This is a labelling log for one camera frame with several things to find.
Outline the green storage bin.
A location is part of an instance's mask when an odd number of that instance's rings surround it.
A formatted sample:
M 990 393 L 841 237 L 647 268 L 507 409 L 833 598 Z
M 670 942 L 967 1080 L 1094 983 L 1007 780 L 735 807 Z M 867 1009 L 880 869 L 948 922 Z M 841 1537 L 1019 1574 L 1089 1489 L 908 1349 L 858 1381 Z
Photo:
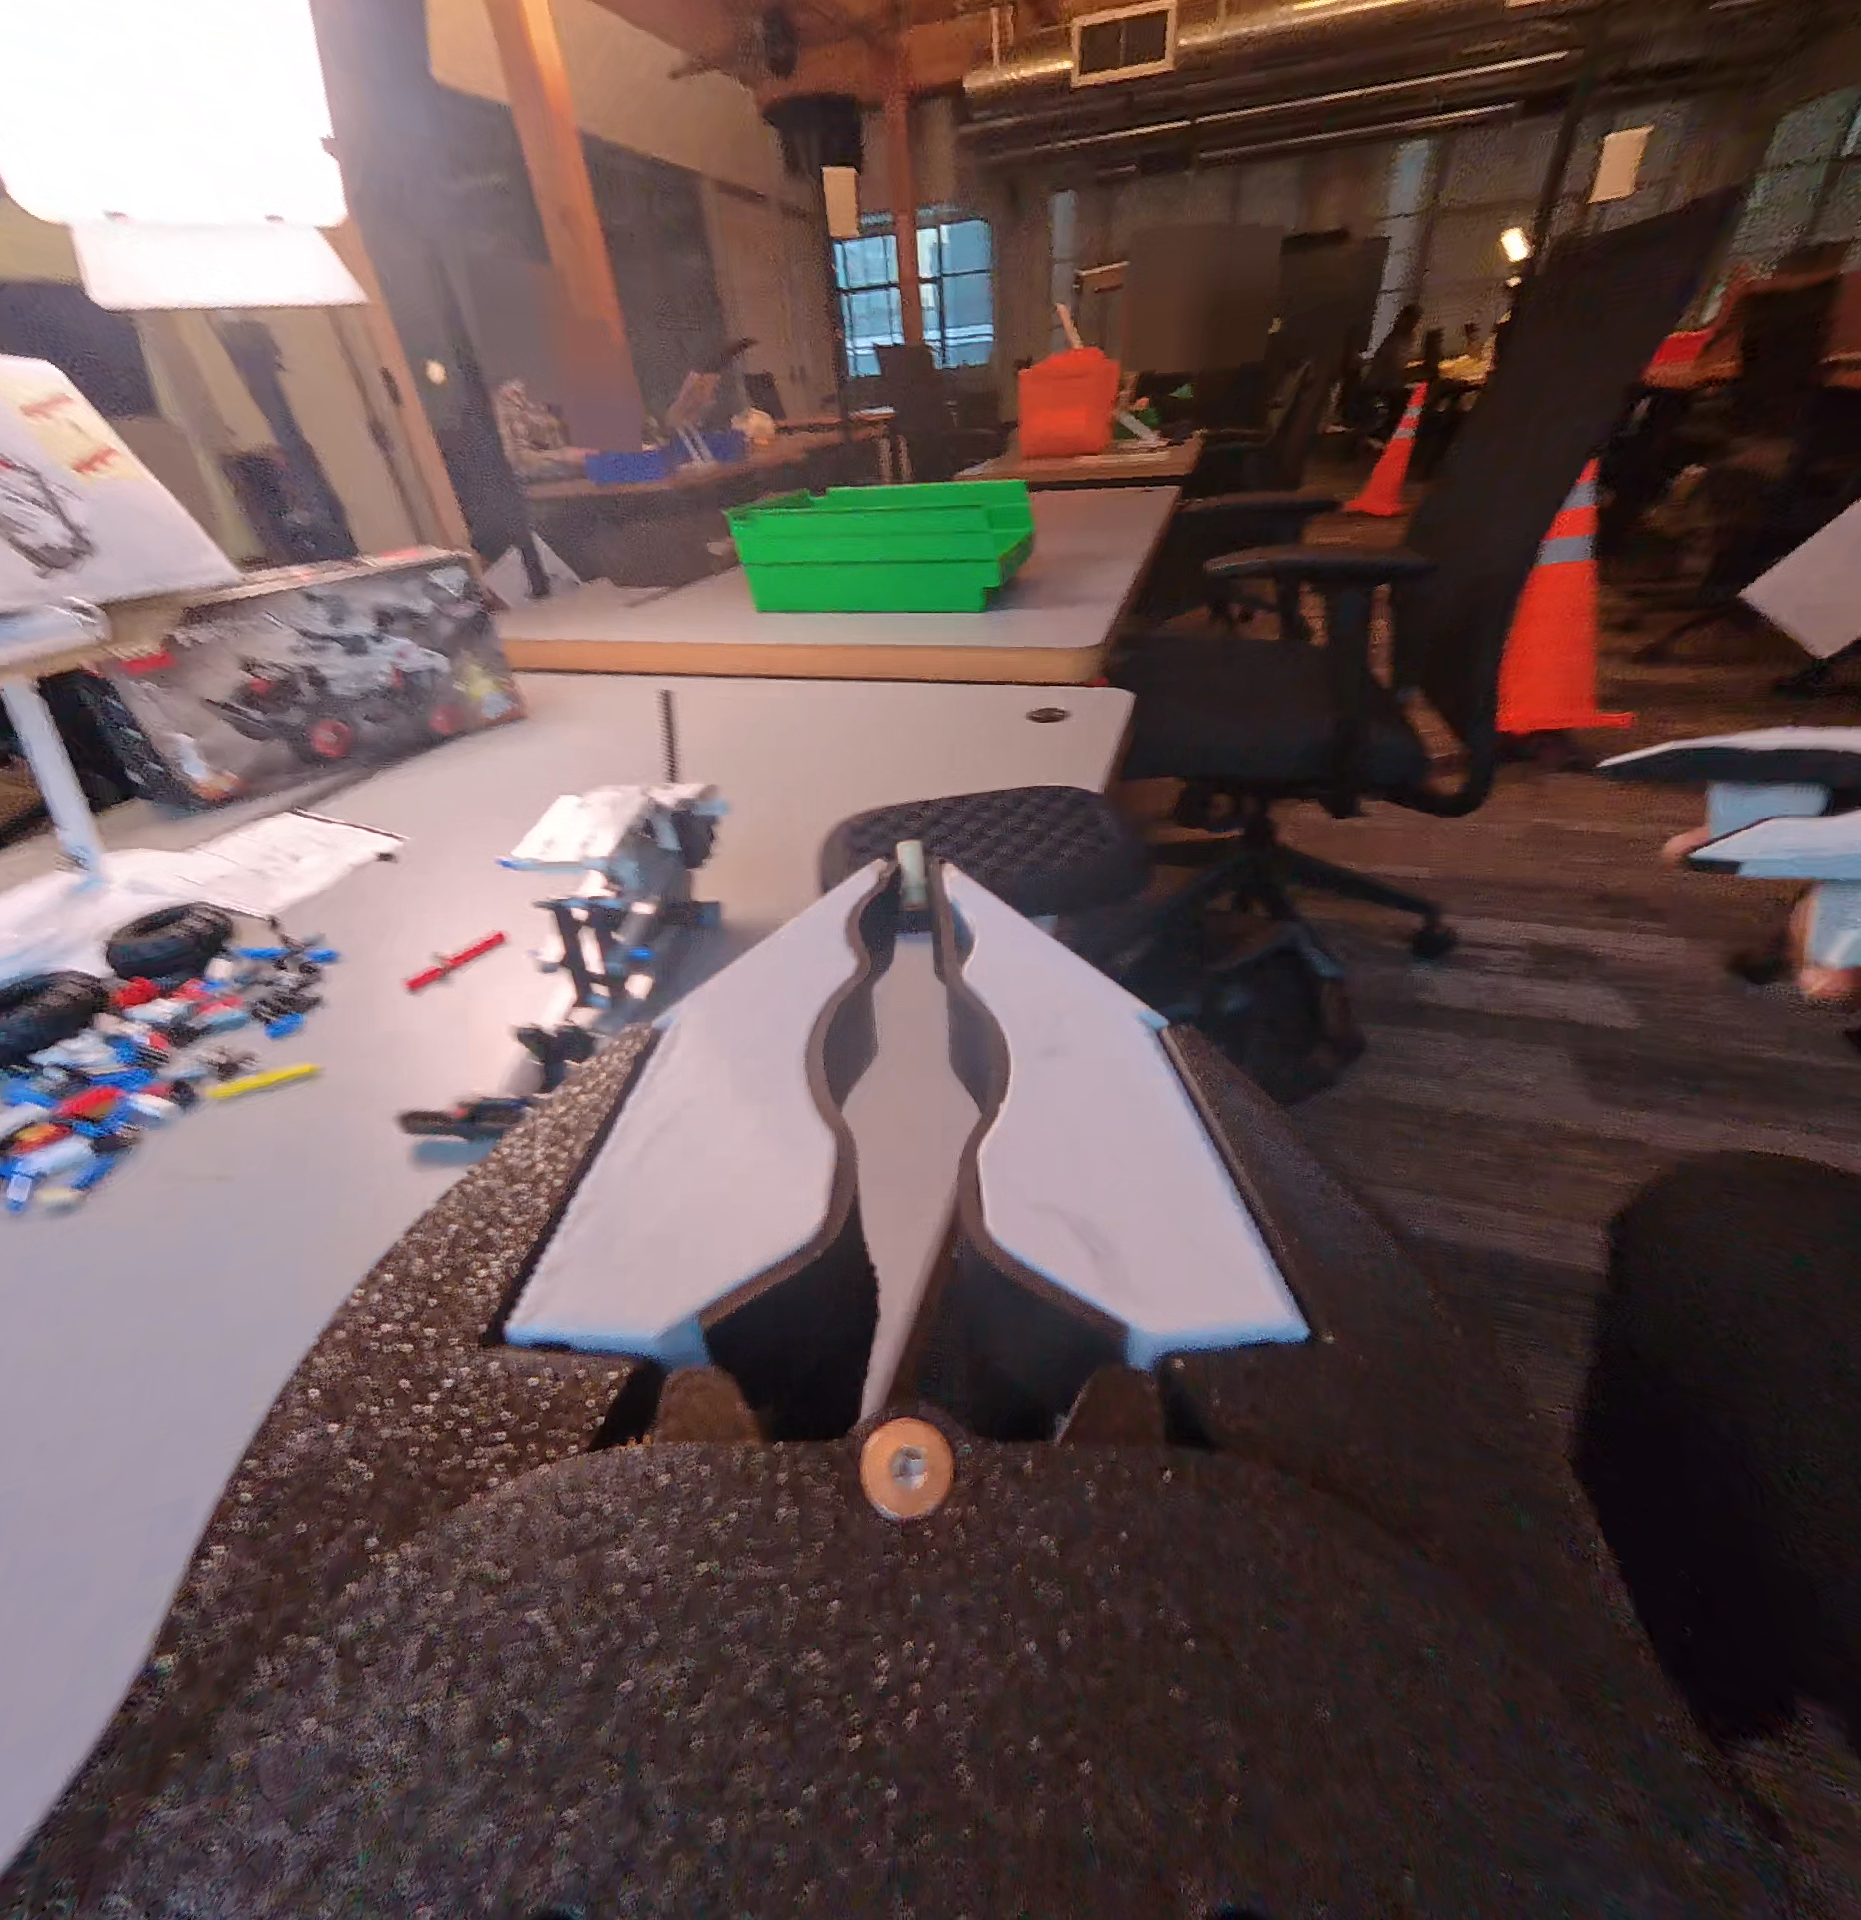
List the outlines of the green storage bin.
M 986 615 L 1038 551 L 1019 480 L 830 488 L 727 513 L 764 615 Z

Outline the toy instruction booklet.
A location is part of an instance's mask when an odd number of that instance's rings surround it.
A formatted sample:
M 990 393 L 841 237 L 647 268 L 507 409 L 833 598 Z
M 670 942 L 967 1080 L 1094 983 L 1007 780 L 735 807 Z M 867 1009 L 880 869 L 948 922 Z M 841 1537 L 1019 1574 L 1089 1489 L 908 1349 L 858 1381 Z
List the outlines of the toy instruction booklet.
M 122 607 L 240 579 L 68 374 L 0 352 L 0 615 Z

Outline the toy truck chassis model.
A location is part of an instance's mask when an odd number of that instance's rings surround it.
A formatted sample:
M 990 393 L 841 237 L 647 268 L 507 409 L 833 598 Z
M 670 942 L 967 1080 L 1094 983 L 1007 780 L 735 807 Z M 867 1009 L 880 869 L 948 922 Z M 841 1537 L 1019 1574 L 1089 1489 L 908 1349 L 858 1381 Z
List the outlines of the toy truck chassis model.
M 710 780 L 612 780 L 560 793 L 499 856 L 503 871 L 543 883 L 538 907 L 553 932 L 539 968 L 560 996 L 514 1034 L 538 1071 L 507 1092 L 399 1116 L 416 1141 L 494 1141 L 539 1111 L 573 1067 L 657 1013 L 691 932 L 716 930 L 721 906 L 695 889 L 719 845 L 727 799 Z

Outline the orange storage bin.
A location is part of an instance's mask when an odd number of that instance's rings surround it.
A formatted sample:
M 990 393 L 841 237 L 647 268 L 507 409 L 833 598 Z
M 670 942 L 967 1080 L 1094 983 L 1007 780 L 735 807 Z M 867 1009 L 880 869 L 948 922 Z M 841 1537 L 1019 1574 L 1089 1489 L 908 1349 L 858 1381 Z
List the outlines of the orange storage bin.
M 1026 460 L 1102 455 L 1114 436 L 1122 366 L 1102 350 L 1061 350 L 1018 374 L 1018 454 Z

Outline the grey table with wooden edge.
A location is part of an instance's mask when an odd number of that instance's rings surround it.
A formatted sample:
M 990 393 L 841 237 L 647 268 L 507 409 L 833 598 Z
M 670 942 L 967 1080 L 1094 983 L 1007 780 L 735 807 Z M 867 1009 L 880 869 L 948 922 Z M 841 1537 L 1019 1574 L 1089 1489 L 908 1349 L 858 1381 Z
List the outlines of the grey table with wooden edge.
M 670 592 L 587 583 L 494 622 L 507 664 L 543 676 L 1093 688 L 1180 491 L 1038 491 L 1034 509 L 1038 554 L 990 612 L 764 615 L 731 566 Z

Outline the metal air duct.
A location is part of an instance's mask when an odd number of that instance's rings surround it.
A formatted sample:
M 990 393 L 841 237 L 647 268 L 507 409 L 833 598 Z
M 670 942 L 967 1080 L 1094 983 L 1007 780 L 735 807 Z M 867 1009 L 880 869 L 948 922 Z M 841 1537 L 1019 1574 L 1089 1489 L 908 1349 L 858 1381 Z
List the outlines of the metal air duct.
M 1277 108 L 1334 85 L 1510 74 L 1575 53 L 1593 15 L 1594 5 L 1122 5 L 1007 49 L 999 13 L 961 105 L 978 127 L 1019 127 L 1122 90 Z

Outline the person's dark trouser leg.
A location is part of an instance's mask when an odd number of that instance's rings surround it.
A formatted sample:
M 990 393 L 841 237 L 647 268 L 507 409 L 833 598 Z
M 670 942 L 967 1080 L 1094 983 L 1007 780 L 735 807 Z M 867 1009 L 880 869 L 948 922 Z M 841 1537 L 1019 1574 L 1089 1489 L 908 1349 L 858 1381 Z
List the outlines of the person's dark trouser leg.
M 1573 1468 L 1719 1745 L 1803 1701 L 1861 1763 L 1861 1173 L 1708 1153 L 1609 1226 Z

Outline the white book stand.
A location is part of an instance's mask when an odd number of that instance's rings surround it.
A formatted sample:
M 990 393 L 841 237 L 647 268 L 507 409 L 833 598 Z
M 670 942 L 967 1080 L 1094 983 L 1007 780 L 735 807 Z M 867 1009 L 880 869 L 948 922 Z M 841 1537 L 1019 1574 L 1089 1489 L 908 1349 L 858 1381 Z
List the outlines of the white book stand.
M 43 604 L 0 615 L 0 701 L 47 803 L 55 861 L 47 871 L 0 893 L 0 983 L 31 972 L 89 968 L 120 924 L 147 907 L 215 906 L 191 889 L 175 852 L 133 848 L 112 856 L 80 791 L 76 760 L 55 731 L 42 682 L 59 665 L 102 656 L 109 615 L 93 604 Z

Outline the black office chair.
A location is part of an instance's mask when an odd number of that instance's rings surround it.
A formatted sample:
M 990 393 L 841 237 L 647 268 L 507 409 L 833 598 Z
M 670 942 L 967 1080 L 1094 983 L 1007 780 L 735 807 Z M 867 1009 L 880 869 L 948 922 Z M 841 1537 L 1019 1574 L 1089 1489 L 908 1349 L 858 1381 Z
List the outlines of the black office chair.
M 1298 893 L 1415 915 L 1424 963 L 1457 949 L 1437 899 L 1298 852 L 1273 807 L 1360 817 L 1368 803 L 1437 821 L 1475 813 L 1502 768 L 1502 664 L 1557 513 L 1626 409 L 1641 374 L 1687 315 L 1741 190 L 1568 237 L 1515 307 L 1486 395 L 1393 549 L 1261 542 L 1202 563 L 1200 612 L 1122 643 L 1130 689 L 1120 776 L 1180 780 L 1180 817 L 1228 848 L 1163 848 L 1194 865 L 1158 906 L 1079 957 L 1145 993 L 1146 968 L 1202 949 L 1219 907 L 1302 924 Z

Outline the white board panel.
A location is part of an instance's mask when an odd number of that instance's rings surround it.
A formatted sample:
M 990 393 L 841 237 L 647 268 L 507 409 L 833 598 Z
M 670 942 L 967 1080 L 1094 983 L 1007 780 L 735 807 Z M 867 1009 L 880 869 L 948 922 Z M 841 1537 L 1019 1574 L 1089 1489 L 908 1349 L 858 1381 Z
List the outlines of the white board panel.
M 1739 592 L 1739 604 L 1794 640 L 1815 664 L 1861 640 L 1861 496 L 1782 563 Z

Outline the orange traffic cone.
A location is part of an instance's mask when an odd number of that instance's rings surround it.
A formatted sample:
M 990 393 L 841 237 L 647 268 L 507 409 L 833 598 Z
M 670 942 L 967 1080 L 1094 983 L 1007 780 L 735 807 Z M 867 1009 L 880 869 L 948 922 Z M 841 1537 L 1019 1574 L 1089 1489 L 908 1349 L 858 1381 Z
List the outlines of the orange traffic cone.
M 1397 520 L 1404 513 L 1404 483 L 1411 483 L 1411 463 L 1424 421 L 1424 401 L 1429 401 L 1429 381 L 1417 381 L 1364 488 L 1342 504 L 1346 514 Z
M 1635 723 L 1600 706 L 1594 529 L 1600 460 L 1586 460 L 1547 525 L 1504 643 L 1497 731 L 1510 743 Z

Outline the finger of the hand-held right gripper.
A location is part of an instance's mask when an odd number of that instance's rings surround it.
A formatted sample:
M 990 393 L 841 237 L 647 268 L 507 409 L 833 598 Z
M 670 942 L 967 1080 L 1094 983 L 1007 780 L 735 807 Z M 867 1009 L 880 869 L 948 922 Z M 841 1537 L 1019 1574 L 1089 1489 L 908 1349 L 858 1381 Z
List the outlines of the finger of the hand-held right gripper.
M 1610 780 L 1818 787 L 1861 793 L 1861 731 L 1754 731 L 1643 746 L 1594 766 Z
M 1694 845 L 1687 865 L 1768 881 L 1861 883 L 1861 811 L 1749 821 Z

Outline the cluttered wooden workbench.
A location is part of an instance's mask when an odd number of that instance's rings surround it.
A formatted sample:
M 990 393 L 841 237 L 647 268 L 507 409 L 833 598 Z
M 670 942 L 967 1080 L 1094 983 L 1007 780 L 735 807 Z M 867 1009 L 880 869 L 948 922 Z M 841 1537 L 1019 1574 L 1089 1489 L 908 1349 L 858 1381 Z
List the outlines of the cluttered wooden workbench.
M 641 454 L 581 454 L 573 460 L 548 460 L 519 480 L 534 504 L 560 499 L 651 499 L 670 491 L 710 491 L 721 483 L 798 483 L 841 460 L 891 460 L 891 409 L 784 421 L 769 439 L 749 439 L 747 431 L 716 430 L 700 444 L 670 439 Z

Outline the pile of small toy pieces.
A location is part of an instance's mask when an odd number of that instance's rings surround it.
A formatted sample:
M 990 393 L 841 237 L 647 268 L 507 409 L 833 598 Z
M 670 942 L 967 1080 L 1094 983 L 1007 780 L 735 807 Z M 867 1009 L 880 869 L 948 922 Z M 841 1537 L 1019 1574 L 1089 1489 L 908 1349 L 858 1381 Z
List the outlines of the pile of small toy pieces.
M 157 1131 L 207 1108 L 215 1084 L 261 1071 L 260 1043 L 300 1039 L 337 960 L 323 936 L 240 922 L 231 949 L 194 980 L 158 986 L 120 980 L 102 960 L 89 968 L 112 983 L 109 1013 L 0 1071 L 0 1215 L 89 1205 Z

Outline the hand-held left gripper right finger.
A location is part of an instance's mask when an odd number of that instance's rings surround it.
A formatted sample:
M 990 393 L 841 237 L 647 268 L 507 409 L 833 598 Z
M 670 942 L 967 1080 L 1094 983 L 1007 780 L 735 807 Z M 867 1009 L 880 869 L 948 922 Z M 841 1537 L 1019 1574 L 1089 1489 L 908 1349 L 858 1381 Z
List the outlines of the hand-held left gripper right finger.
M 958 983 L 1007 1058 L 978 1150 L 994 1246 L 1101 1309 L 1134 1369 L 1310 1340 L 1169 1021 L 958 865 L 940 881 L 966 949 Z

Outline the studio light panel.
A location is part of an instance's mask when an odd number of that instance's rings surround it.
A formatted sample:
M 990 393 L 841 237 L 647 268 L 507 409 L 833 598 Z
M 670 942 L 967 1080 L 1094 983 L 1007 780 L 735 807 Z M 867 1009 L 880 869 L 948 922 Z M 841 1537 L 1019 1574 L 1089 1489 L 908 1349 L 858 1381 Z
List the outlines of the studio light panel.
M 0 181 L 98 311 L 370 300 L 311 5 L 0 5 Z

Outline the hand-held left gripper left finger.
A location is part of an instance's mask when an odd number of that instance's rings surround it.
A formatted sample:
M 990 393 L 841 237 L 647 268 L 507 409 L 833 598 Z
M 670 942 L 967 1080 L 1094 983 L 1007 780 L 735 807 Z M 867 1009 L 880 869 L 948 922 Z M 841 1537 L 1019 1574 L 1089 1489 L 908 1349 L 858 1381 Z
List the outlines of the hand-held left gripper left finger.
M 897 869 L 871 861 L 662 1013 L 514 1299 L 514 1349 L 704 1363 L 719 1309 L 838 1234 L 895 944 Z

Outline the person's right hand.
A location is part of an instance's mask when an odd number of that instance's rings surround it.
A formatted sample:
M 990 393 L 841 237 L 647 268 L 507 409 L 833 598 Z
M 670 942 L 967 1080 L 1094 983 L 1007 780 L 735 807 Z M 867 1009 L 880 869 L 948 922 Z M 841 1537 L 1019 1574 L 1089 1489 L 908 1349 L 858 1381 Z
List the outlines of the person's right hand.
M 1665 845 L 1668 861 L 1687 861 L 1710 828 L 1687 828 Z M 1861 972 L 1826 972 L 1807 960 L 1810 889 L 1798 893 L 1782 930 L 1782 972 L 1798 983 L 1807 1000 L 1844 1009 L 1861 1014 Z

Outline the white sticker sheet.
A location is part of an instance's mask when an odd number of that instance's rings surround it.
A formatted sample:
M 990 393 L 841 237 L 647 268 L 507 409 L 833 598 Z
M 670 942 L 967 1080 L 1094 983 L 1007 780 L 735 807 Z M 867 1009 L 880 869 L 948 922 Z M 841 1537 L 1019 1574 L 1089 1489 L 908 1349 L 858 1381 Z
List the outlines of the white sticker sheet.
M 236 915 L 273 922 L 350 871 L 404 852 L 404 837 L 307 811 L 220 834 L 194 848 L 151 852 L 151 878 Z

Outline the toy truck set box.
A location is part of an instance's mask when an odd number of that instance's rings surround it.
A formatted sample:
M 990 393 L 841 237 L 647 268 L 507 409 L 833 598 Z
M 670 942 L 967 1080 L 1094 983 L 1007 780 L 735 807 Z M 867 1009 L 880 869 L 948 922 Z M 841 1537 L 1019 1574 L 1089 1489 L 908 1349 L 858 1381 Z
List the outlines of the toy truck set box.
M 141 799 L 220 811 L 530 718 L 465 551 L 253 573 L 89 689 Z

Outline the wooden pillar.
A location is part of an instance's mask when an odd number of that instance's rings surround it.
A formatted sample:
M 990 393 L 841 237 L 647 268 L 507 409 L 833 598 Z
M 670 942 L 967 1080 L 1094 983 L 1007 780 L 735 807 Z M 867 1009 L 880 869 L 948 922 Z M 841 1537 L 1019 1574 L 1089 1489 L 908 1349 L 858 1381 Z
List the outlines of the wooden pillar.
M 587 447 L 645 447 L 645 387 L 598 221 L 557 5 L 483 5 L 557 279 L 563 411 Z

